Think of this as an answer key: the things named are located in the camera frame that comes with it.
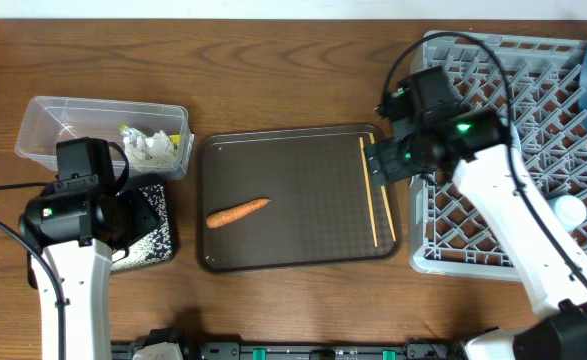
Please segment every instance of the gray dish rack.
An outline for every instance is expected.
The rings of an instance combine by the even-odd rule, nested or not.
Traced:
[[[587,206],[587,132],[580,126],[587,111],[577,104],[585,92],[578,76],[587,42],[468,34],[505,66],[522,158],[537,187],[547,199],[572,194]],[[479,47],[453,37],[428,41],[417,50],[411,72],[438,65],[465,103],[506,114],[499,71]],[[409,262],[415,270],[519,280],[486,222],[455,186],[436,188],[415,177],[409,195]],[[587,219],[571,235],[587,254]]]

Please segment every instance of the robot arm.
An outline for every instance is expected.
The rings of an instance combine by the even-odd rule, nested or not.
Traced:
[[[587,281],[586,254],[510,147],[507,124],[492,109],[471,112],[448,86],[443,69],[436,67],[411,75],[383,97],[378,112],[391,121],[395,137],[366,149],[371,180],[385,185],[443,171],[484,217],[520,275],[541,322],[520,334],[491,332],[472,339],[464,346],[466,358],[587,359],[587,288],[552,245],[521,191]]]
[[[113,250],[101,241],[77,241],[44,248],[44,258],[59,279],[66,313],[66,359],[110,359],[109,275]],[[42,358],[58,359],[58,312],[55,294],[39,263],[32,261],[42,313]]]
[[[523,333],[493,331],[464,345],[469,360],[587,359],[587,290],[553,248],[516,193],[506,151],[514,152],[518,178],[537,213],[587,279],[587,256],[561,226],[537,190],[519,152],[497,145],[460,161],[453,184],[466,196],[500,241],[542,320]]]
[[[29,201],[20,218],[25,242],[39,249],[65,299],[64,316],[58,317],[49,277],[38,262],[29,261],[29,282],[40,295],[45,360],[59,358],[60,344],[67,360],[111,358],[108,297],[112,253],[127,248],[160,224],[144,196],[125,187],[128,163],[115,180],[109,146],[125,158],[119,146],[104,140],[81,138],[58,143],[58,181]]]
[[[453,184],[484,217],[513,262],[533,312],[544,319],[556,314],[562,301],[570,300],[575,305],[586,303],[587,290],[571,275],[516,193],[506,151],[514,152],[517,176],[537,213],[587,278],[586,254],[564,230],[531,181],[517,150],[496,145],[476,153],[472,161],[460,161],[453,174]]]

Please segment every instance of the wood grain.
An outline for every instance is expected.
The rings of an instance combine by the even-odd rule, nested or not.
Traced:
[[[36,95],[183,105],[197,142],[343,123],[388,131],[372,112],[383,76],[432,29],[587,39],[585,22],[0,20],[0,183],[53,179],[14,153]],[[114,340],[175,325],[195,338],[391,343],[535,321],[520,284],[419,274],[407,244],[383,262],[209,275],[195,261],[194,159],[169,185],[176,258],[111,279]],[[406,239],[407,184],[396,186]],[[36,194],[0,192],[0,219],[16,228]],[[24,250],[0,233],[0,359],[40,358],[38,296],[25,274]]]

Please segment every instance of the chopstick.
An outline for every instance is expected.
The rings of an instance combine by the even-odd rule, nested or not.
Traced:
[[[371,138],[371,145],[375,144],[373,133],[369,133]],[[391,235],[395,241],[395,229],[393,228],[393,218],[391,217],[391,207],[389,206],[389,198],[386,196],[386,186],[382,185],[382,198],[384,199],[384,208],[386,209],[386,216],[389,218],[389,227],[391,228]]]
[[[366,169],[366,158],[364,157],[364,139],[360,137],[360,152],[362,153],[362,169],[364,170],[364,182],[366,183],[366,196],[369,201],[369,216],[371,218],[371,230],[373,241],[377,247],[377,231],[375,230],[375,217],[373,216],[373,201],[371,200],[371,186],[369,185],[369,172]]]

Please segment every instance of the clear plastic container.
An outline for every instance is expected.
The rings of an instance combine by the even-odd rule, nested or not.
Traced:
[[[188,126],[188,113],[181,106],[36,96],[26,109],[15,152],[57,171],[56,143],[88,136],[113,141],[124,149],[120,125],[136,128],[148,136],[160,130],[167,135],[180,135],[173,163],[131,166],[131,176],[153,172],[176,180],[186,175],[193,134]],[[111,158],[115,174],[121,174],[122,157],[111,150]]]

